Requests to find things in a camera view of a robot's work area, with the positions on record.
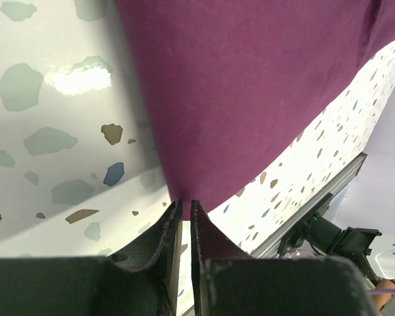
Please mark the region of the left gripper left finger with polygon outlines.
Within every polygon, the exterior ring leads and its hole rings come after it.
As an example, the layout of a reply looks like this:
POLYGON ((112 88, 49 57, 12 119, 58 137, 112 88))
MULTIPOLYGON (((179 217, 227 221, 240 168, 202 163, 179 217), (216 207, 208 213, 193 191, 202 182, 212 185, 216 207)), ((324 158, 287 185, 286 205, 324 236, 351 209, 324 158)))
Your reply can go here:
POLYGON ((0 258, 0 315, 175 315, 182 211, 108 257, 0 258))

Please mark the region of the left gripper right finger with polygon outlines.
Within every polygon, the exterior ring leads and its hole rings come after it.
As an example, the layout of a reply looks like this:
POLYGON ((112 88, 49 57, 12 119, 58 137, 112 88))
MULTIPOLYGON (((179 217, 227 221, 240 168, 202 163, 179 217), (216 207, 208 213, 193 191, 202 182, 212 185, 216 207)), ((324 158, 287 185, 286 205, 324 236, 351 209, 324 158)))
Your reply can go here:
POLYGON ((256 259, 190 210, 196 315, 376 315, 361 273, 341 257, 256 259))

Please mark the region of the purple cloth mat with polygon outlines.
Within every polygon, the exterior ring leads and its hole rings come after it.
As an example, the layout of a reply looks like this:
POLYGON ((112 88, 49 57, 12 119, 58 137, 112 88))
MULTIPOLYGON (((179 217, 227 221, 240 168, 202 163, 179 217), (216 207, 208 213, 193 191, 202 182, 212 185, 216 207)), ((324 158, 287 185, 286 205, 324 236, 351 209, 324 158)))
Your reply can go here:
POLYGON ((200 200, 253 251, 359 155, 395 77, 395 1, 116 1, 158 166, 120 246, 200 200))

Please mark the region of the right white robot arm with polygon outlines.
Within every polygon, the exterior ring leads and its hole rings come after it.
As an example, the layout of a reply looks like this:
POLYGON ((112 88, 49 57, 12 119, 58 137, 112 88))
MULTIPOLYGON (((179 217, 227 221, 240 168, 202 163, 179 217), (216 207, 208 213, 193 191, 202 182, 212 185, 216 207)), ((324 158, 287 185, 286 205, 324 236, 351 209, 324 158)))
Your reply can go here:
POLYGON ((362 273, 376 296, 389 300, 381 307, 382 315, 395 315, 395 237, 372 228, 339 228, 324 217, 333 200, 327 194, 281 238, 277 256, 299 256, 304 243, 313 256, 340 256, 350 260, 362 273))

